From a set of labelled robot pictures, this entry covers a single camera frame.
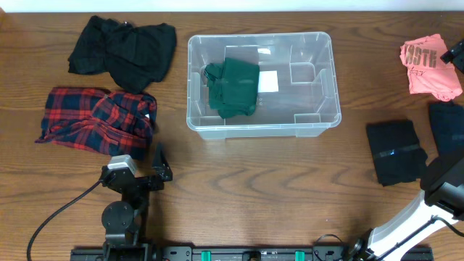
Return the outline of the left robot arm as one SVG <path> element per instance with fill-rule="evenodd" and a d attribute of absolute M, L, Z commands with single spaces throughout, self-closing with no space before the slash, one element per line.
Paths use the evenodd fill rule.
<path fill-rule="evenodd" d="M 161 143 L 156 145 L 153 175 L 137 177 L 137 166 L 128 154 L 112 157 L 101 170 L 100 181 L 119 194 L 121 200 L 109 204 L 101 215 L 106 243 L 111 247 L 135 246 L 144 236 L 149 194 L 160 191 L 173 179 Z"/>

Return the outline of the dark green shirt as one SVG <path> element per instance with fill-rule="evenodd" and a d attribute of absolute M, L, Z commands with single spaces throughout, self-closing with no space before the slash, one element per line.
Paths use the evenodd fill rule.
<path fill-rule="evenodd" d="M 225 58 L 223 63 L 210 63 L 204 69 L 207 78 L 210 109 L 223 119 L 237 115 L 251 116 L 256 110 L 259 65 Z"/>

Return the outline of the large black garment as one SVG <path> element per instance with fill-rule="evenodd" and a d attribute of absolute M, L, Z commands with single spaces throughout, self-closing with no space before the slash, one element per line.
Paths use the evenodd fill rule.
<path fill-rule="evenodd" d="M 151 83 L 164 80 L 176 46 L 177 36 L 172 25 L 134 27 L 94 15 L 68 58 L 68 72 L 109 73 L 119 87 L 139 94 Z"/>

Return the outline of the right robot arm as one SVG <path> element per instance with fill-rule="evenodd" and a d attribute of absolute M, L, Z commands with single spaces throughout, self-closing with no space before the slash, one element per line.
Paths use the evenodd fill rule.
<path fill-rule="evenodd" d="M 430 164 L 412 121 L 370 124 L 366 133 L 378 182 L 382 186 L 420 181 L 420 192 L 387 223 L 367 232 L 345 260 L 432 260 L 430 250 L 414 247 L 463 220 L 463 107 L 453 102 L 463 93 L 463 43 L 447 48 L 439 34 L 406 41 L 399 58 L 407 68 L 411 94 L 432 94 L 429 122 L 439 156 Z"/>

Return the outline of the black shirt with tape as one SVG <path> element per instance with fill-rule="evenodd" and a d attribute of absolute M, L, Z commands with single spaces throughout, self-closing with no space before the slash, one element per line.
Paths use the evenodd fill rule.
<path fill-rule="evenodd" d="M 368 124 L 366 133 L 376 176 L 382 186 L 414 182 L 425 174 L 428 155 L 411 120 Z"/>

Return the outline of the navy blue shirt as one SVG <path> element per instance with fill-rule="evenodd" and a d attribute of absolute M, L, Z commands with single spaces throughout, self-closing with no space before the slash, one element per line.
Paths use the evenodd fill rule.
<path fill-rule="evenodd" d="M 428 113 L 439 155 L 462 150 L 463 106 L 441 101 L 429 104 Z"/>

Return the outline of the coral pink printed t-shirt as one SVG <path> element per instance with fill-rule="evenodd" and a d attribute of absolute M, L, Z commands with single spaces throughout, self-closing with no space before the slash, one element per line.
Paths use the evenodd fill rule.
<path fill-rule="evenodd" d="M 455 68 L 439 57 L 446 51 L 439 34 L 404 42 L 399 58 L 407 68 L 411 94 L 431 94 L 439 101 L 449 102 L 463 93 Z"/>

